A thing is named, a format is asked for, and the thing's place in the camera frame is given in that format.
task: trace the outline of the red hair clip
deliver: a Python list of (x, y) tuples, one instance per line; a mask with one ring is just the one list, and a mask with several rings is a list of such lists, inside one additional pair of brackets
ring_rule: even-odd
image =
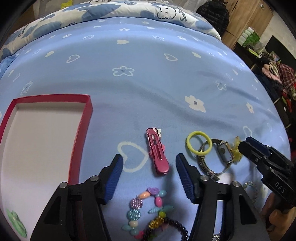
[(160, 138), (156, 128), (148, 128), (146, 130), (149, 141), (150, 152), (149, 155), (153, 158), (156, 172), (158, 174), (167, 174), (169, 170), (169, 163), (164, 154), (164, 145), (161, 144)]

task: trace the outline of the black puffer jacket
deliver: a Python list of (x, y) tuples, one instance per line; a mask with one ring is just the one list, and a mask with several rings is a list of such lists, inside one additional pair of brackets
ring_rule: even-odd
[(206, 2), (196, 11), (203, 16), (220, 35), (223, 35), (229, 24), (229, 12), (221, 0)]

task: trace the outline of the black beaded bracelet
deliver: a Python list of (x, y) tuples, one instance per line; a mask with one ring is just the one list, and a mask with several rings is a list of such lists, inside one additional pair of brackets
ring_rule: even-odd
[[(186, 230), (186, 228), (181, 223), (179, 223), (176, 220), (170, 219), (168, 217), (165, 217), (164, 218), (164, 223), (166, 223), (166, 224), (168, 224), (170, 226), (175, 227), (179, 232), (181, 232), (181, 234), (182, 234), (182, 241), (187, 241), (188, 240), (188, 238), (189, 238), (188, 231)], [(141, 241), (148, 241), (148, 239), (150, 238), (150, 236), (153, 233), (153, 231), (154, 231), (154, 229), (147, 228)]]

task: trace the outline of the red plaid shirt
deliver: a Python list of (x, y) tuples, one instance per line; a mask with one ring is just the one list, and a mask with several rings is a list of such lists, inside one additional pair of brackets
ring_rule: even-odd
[(294, 70), (286, 64), (279, 64), (279, 75), (284, 87), (289, 91), (296, 84)]

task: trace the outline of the yellow bangle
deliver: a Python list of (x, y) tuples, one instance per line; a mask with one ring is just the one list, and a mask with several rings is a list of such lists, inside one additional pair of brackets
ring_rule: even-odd
[[(191, 137), (196, 136), (196, 135), (200, 135), (200, 136), (204, 137), (207, 140), (207, 142), (209, 144), (209, 148), (207, 150), (205, 150), (205, 151), (197, 151), (197, 150), (194, 150), (192, 148), (192, 145), (190, 144), (190, 139), (191, 139)], [(211, 149), (213, 147), (213, 142), (212, 142), (211, 138), (206, 133), (204, 133), (202, 131), (194, 131), (194, 132), (190, 133), (187, 136), (187, 138), (186, 138), (186, 145), (187, 145), (188, 149), (191, 152), (193, 152), (195, 155), (205, 156), (206, 154), (208, 154), (211, 151)]]

